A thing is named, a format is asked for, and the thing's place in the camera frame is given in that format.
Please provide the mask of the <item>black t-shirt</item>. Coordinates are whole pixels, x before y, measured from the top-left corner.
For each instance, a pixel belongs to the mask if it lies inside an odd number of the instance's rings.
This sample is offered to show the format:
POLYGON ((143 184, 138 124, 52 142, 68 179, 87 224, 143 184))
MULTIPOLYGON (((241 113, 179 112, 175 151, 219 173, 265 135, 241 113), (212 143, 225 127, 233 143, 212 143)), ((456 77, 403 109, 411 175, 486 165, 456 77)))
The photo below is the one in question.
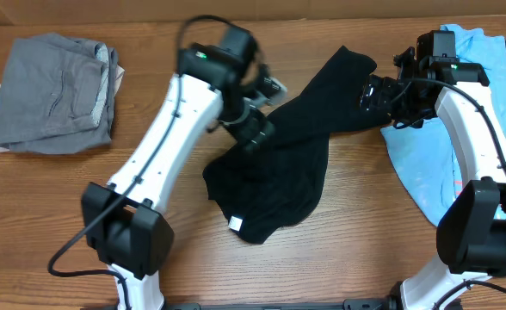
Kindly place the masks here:
POLYGON ((312 213, 323 193, 330 136, 390 121, 387 113, 359 107, 376 67, 367 55, 341 46, 298 96, 268 115, 275 133, 266 146, 256 152, 234 146, 205 167, 207 195, 232 233, 261 245, 312 213))

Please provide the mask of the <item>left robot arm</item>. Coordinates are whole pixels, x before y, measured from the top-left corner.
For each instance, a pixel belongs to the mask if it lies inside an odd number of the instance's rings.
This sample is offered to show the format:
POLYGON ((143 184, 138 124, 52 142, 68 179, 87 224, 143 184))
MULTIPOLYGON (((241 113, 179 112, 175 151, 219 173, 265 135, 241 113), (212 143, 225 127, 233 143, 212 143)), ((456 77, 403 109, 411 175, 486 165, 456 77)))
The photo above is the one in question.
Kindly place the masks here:
POLYGON ((144 138, 107 185, 81 199, 86 241, 114 277, 119 309, 161 309, 158 271, 174 233, 162 216, 176 179, 201 135, 218 122, 245 152, 274 132, 259 111, 286 88, 269 74, 252 34, 231 25, 217 45, 177 53, 164 102, 144 138))

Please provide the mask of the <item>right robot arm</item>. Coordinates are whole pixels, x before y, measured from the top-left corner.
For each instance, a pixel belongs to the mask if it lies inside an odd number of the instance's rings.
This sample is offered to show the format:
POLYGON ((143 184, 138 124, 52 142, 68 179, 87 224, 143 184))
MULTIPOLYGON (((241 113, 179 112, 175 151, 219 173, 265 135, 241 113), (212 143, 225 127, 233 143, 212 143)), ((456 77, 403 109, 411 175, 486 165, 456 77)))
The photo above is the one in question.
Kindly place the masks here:
POLYGON ((454 33, 433 30, 394 58, 396 78, 371 75, 364 111, 388 114, 397 128, 441 119, 459 161, 462 189, 440 220, 437 252, 384 299, 346 300, 347 309, 458 309, 475 285, 506 276, 506 138, 484 68, 457 57, 454 33))

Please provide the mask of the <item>light blue printed t-shirt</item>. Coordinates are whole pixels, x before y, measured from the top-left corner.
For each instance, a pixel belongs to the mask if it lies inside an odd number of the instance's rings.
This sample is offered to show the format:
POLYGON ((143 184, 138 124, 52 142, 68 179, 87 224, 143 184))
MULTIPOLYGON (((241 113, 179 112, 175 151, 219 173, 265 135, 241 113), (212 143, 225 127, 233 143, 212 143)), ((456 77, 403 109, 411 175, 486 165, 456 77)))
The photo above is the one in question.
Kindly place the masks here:
MULTIPOLYGON (((502 35, 481 28, 444 24, 455 32, 456 54, 462 62, 479 63, 490 79, 491 98, 506 137, 506 46, 502 35)), ((427 220, 438 225, 461 191, 461 174, 452 142, 442 121, 433 118, 422 128, 381 129, 392 165, 427 220)))

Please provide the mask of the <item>folded grey trousers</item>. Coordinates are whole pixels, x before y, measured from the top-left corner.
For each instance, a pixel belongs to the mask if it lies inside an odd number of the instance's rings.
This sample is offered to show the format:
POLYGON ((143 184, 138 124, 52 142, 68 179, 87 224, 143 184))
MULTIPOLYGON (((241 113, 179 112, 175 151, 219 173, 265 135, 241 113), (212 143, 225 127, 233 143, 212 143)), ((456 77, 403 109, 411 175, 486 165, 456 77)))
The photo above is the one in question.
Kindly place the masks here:
POLYGON ((73 154, 107 145, 119 54, 56 33, 16 39, 0 83, 0 146, 73 154))

